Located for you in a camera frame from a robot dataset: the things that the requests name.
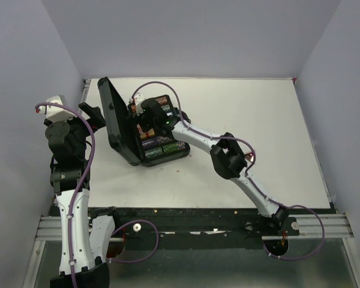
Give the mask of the green blue chip row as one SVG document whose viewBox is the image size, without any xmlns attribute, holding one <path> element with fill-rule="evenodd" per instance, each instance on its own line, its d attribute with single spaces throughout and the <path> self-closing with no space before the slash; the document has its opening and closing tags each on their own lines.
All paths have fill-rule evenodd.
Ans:
<svg viewBox="0 0 360 288">
<path fill-rule="evenodd" d="M 186 144 L 184 142 L 175 142 L 171 144 L 167 144 L 164 146 L 160 146 L 157 148 L 153 148 L 150 150 L 145 151 L 145 157 L 147 159 L 154 159 L 158 158 L 164 155 L 169 155 L 175 152 L 183 151 L 185 150 Z"/>
</svg>

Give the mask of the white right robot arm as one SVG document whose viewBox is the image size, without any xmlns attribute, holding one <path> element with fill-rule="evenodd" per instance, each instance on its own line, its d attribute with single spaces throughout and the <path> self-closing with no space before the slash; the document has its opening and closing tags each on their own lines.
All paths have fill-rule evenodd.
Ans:
<svg viewBox="0 0 360 288">
<path fill-rule="evenodd" d="M 182 112 L 169 116 L 154 98 L 143 98 L 134 103 L 142 129 L 152 127 L 164 136 L 190 144 L 209 154 L 215 172 L 221 178 L 236 184 L 252 201 L 269 234 L 277 235 L 286 228 L 287 209 L 266 196 L 254 183 L 249 174 L 251 165 L 248 164 L 237 138 L 230 133 L 221 136 L 199 131 L 185 121 Z"/>
</svg>

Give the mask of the red triangular plaque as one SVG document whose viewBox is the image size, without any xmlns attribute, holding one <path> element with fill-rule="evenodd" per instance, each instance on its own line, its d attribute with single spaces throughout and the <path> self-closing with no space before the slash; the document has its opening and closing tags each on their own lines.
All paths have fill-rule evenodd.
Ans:
<svg viewBox="0 0 360 288">
<path fill-rule="evenodd" d="M 248 152 L 245 154 L 245 159 L 249 163 L 255 163 L 256 162 L 256 153 L 255 152 Z"/>
</svg>

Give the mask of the blue green poker chip stack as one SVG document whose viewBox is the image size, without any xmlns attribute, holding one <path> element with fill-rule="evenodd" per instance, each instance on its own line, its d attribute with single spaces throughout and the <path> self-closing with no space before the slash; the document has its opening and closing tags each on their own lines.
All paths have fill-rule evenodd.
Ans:
<svg viewBox="0 0 360 288">
<path fill-rule="evenodd" d="M 167 116 L 173 115 L 172 110 L 171 110 L 171 108 L 170 108 L 170 106 L 168 104 L 163 105 L 161 108 L 165 111 Z"/>
</svg>

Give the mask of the black poker chip case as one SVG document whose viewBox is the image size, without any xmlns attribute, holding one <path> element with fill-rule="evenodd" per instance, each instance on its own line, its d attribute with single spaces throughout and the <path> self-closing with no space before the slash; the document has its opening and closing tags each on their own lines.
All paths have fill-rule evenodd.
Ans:
<svg viewBox="0 0 360 288">
<path fill-rule="evenodd" d="M 137 130 L 139 119 L 137 114 L 132 112 L 131 104 L 125 103 L 108 77 L 101 78 L 98 81 L 97 86 L 103 106 L 109 144 L 111 148 L 125 158 L 130 165 L 152 167 L 186 157 L 190 153 L 189 144 L 184 142 L 187 148 L 183 151 L 154 159 L 147 159 L 145 157 L 145 151 L 153 148 L 144 149 L 142 147 L 143 140 L 140 139 L 140 135 Z M 173 106 L 171 100 L 169 100 L 168 105 L 170 106 L 173 114 L 179 112 L 179 110 Z M 155 132 L 154 137 L 157 136 L 169 137 Z"/>
</svg>

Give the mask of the purple chip row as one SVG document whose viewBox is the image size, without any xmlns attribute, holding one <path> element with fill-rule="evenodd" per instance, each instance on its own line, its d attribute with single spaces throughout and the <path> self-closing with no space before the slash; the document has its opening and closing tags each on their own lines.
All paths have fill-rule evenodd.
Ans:
<svg viewBox="0 0 360 288">
<path fill-rule="evenodd" d="M 142 147 L 144 149 L 154 148 L 166 143 L 172 142 L 173 139 L 169 137 L 157 136 L 142 141 Z"/>
</svg>

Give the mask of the red playing card deck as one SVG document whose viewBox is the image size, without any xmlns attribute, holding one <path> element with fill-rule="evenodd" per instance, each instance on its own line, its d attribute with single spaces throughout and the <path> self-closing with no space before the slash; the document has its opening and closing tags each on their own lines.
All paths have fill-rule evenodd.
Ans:
<svg viewBox="0 0 360 288">
<path fill-rule="evenodd" d="M 153 128 L 149 129 L 148 131 L 143 131 L 143 129 L 141 128 L 141 126 L 139 124 L 137 124 L 137 130 L 139 132 L 140 135 L 140 139 L 141 140 L 145 140 L 147 138 L 150 137 L 154 137 L 155 136 L 155 131 Z"/>
</svg>

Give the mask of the aluminium frame rail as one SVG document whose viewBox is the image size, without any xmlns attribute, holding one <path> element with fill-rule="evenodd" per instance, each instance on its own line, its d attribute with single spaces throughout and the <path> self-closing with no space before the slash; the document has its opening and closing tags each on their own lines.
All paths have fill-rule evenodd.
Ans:
<svg viewBox="0 0 360 288">
<path fill-rule="evenodd" d="M 353 238 L 350 222 L 345 214 L 295 215 L 299 224 L 299 237 L 306 239 L 320 239 L 322 231 L 325 238 Z"/>
</svg>

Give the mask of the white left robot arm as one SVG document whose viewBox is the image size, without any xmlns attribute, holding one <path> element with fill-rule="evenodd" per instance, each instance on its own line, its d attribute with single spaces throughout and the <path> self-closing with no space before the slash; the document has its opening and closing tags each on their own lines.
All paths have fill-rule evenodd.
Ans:
<svg viewBox="0 0 360 288">
<path fill-rule="evenodd" d="M 80 103 L 85 119 L 61 101 L 36 105 L 46 116 L 45 136 L 55 163 L 50 183 L 58 203 L 62 253 L 59 274 L 50 287 L 108 287 L 109 269 L 90 245 L 88 203 L 90 169 L 95 155 L 95 132 L 106 122 L 99 107 Z"/>
</svg>

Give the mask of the black mounting rail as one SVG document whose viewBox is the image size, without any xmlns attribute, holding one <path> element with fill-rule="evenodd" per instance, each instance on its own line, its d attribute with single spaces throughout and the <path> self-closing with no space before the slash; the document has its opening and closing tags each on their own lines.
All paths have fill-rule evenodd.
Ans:
<svg viewBox="0 0 360 288">
<path fill-rule="evenodd" d="M 111 238 L 129 251 L 261 249 L 264 238 L 279 240 L 299 235 L 288 217 L 271 229 L 255 209 L 212 208 L 90 208 L 89 217 L 108 215 L 115 226 L 126 225 Z"/>
</svg>

